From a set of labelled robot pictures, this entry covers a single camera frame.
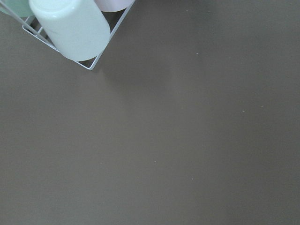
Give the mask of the white cup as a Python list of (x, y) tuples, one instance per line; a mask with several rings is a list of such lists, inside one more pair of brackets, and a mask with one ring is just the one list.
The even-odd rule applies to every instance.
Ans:
[(73, 61), (98, 56), (110, 26), (93, 0), (31, 0), (30, 8), (59, 52)]

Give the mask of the pink cup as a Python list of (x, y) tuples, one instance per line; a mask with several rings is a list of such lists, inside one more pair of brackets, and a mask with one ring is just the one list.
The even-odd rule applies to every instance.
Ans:
[(134, 0), (94, 0), (102, 12), (118, 12), (134, 3)]

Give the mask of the pale green cup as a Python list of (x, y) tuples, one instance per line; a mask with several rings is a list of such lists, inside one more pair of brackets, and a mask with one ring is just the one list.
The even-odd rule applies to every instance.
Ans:
[(19, 17), (28, 17), (34, 15), (28, 0), (3, 0), (7, 7), (9, 7)]

